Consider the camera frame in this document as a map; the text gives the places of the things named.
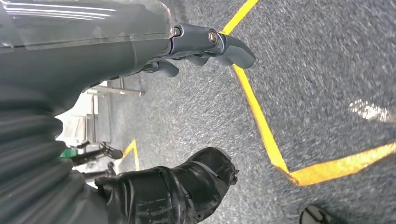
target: black boot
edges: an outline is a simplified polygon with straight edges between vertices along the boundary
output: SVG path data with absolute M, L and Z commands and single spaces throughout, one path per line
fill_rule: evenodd
M 300 215 L 300 224 L 346 224 L 314 205 L 304 209 Z
M 193 224 L 220 205 L 238 170 L 216 148 L 205 148 L 175 168 L 155 167 L 95 180 L 107 200 L 109 223 Z

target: metal rod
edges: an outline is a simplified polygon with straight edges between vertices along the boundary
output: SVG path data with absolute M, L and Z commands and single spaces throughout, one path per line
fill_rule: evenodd
M 95 123 L 95 97 L 91 95 L 91 113 L 92 113 L 92 142 L 96 142 L 96 123 Z
M 124 85 L 124 77 L 121 77 L 121 78 L 120 78 L 120 88 L 121 88 L 122 90 L 124 90 L 124 89 L 125 89 L 125 85 Z
M 101 92 L 111 92 L 111 93 L 118 93 L 118 94 L 128 94 L 128 95 L 138 95 L 141 96 L 144 93 L 142 91 L 139 90 L 123 90 L 123 89 L 119 89 L 119 88 L 113 88 L 113 87 L 107 87 L 107 86 L 101 86 L 101 85 L 97 85 L 91 88 L 92 90 L 96 90 L 96 91 L 101 91 Z
M 87 123 L 88 122 L 87 122 L 87 118 L 86 117 L 84 117 L 83 120 L 84 120 L 84 141 L 87 141 L 88 140 L 87 139 L 87 137 L 88 137 L 88 135 L 87 135 L 88 125 L 87 125 Z

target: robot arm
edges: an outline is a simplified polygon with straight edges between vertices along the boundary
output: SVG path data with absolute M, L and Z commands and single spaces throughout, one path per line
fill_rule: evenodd
M 168 59 L 248 68 L 255 57 L 246 45 L 174 25 L 157 0 L 0 0 L 0 21 L 0 223 L 194 223 L 214 212 L 237 173 L 220 150 L 173 169 L 101 178 L 96 191 L 59 158 L 66 145 L 55 141 L 62 124 L 54 116 L 104 80 L 175 76 Z

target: gray carpet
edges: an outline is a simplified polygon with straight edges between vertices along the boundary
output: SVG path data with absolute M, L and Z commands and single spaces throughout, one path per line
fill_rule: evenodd
M 243 2 L 164 0 L 178 22 L 218 30 Z M 394 121 L 350 109 L 362 99 L 394 118 L 395 5 L 261 0 L 233 31 L 257 56 L 246 74 L 290 170 L 395 141 Z M 309 203 L 351 224 L 396 223 L 395 155 L 355 175 L 297 187 L 271 166 L 232 69 L 214 60 L 176 65 L 175 78 L 127 77 L 127 88 L 147 92 L 141 98 L 109 97 L 111 142 L 124 149 L 136 139 L 141 168 L 175 166 L 206 146 L 225 149 L 239 182 L 204 223 L 296 224 Z M 133 154 L 120 169 L 134 170 Z

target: yellow tape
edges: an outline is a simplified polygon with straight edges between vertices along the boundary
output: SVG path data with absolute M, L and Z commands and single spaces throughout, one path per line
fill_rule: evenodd
M 137 154 L 136 140 L 133 140 L 131 144 L 129 144 L 129 146 L 124 150 L 124 156 L 122 157 L 122 159 L 124 159 L 128 155 L 128 153 L 130 153 L 132 150 L 134 151 L 135 168 L 136 171 L 139 171 L 140 166 L 139 166 L 139 157 Z
M 290 173 L 298 186 L 307 186 L 358 173 L 396 152 L 396 143 L 370 149 L 338 160 L 315 164 Z
M 252 109 L 252 113 L 259 128 L 265 149 L 267 150 L 269 160 L 271 161 L 272 165 L 282 170 L 283 172 L 288 173 L 289 170 L 287 169 L 286 163 L 283 160 L 281 152 L 278 149 L 278 145 L 275 142 L 274 136 L 269 129 L 264 114 L 261 111 L 260 105 L 256 99 L 255 94 L 253 93 L 252 87 L 249 84 L 248 77 L 246 77 L 245 71 L 236 65 L 233 65 L 233 68 L 235 69 L 240 85 L 242 86 L 250 108 Z
M 231 21 L 223 29 L 222 33 L 229 34 L 245 17 L 249 10 L 257 3 L 258 0 L 248 0 L 231 19 Z M 239 82 L 245 92 L 247 101 L 252 110 L 256 124 L 259 128 L 262 141 L 267 151 L 271 164 L 284 172 L 298 186 L 307 186 L 346 175 L 355 174 L 371 164 L 392 153 L 396 153 L 396 143 L 388 144 L 378 148 L 374 148 L 362 153 L 347 156 L 338 160 L 312 165 L 294 172 L 289 172 L 278 145 L 271 133 L 260 105 L 253 93 L 249 80 L 243 69 L 233 65 Z
M 245 17 L 246 14 L 255 6 L 259 0 L 247 0 L 242 7 L 238 10 L 235 16 L 227 23 L 221 33 L 230 34 L 232 30 L 239 24 L 239 22 Z

